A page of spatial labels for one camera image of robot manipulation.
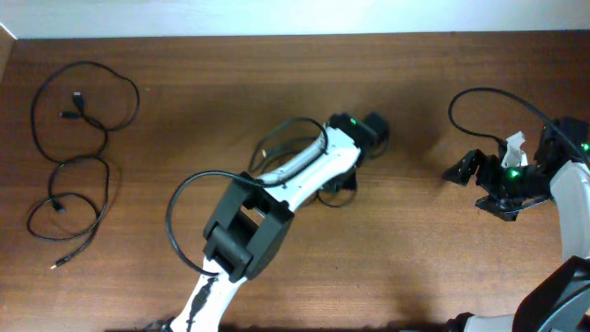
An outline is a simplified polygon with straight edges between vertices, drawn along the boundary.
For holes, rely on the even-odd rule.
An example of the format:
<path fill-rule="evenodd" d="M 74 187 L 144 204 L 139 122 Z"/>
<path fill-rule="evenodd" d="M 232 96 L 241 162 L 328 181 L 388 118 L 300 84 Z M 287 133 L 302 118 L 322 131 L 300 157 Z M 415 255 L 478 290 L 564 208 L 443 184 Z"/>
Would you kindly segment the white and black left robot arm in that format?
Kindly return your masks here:
<path fill-rule="evenodd" d="M 303 150 L 287 143 L 245 172 L 198 172 L 175 190 L 166 212 L 166 232 L 174 252 L 200 277 L 180 314 L 165 321 L 161 330 L 217 331 L 240 286 L 276 256 L 296 210 L 321 193 L 356 193 L 357 169 L 366 159 L 379 157 L 389 141 L 389 124 L 378 113 L 363 119 L 334 114 L 318 129 L 319 136 L 308 138 Z M 198 266 L 173 236 L 173 207 L 190 183 L 219 174 L 229 178 L 230 185 L 203 230 L 204 260 Z"/>

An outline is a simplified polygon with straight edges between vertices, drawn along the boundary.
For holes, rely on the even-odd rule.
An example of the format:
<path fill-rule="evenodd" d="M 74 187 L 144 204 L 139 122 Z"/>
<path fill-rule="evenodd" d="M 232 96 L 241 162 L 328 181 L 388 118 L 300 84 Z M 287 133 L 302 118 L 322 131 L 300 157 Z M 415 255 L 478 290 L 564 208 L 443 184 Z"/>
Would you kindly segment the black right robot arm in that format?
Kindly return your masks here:
<path fill-rule="evenodd" d="M 527 208 L 555 203 L 560 221 L 561 265 L 512 314 L 462 313 L 448 331 L 586 331 L 589 328 L 589 124 L 562 117 L 544 126 L 531 164 L 520 149 L 522 133 L 507 139 L 500 155 L 473 149 L 447 169 L 444 180 L 474 179 L 486 196 L 478 208 L 514 221 Z"/>

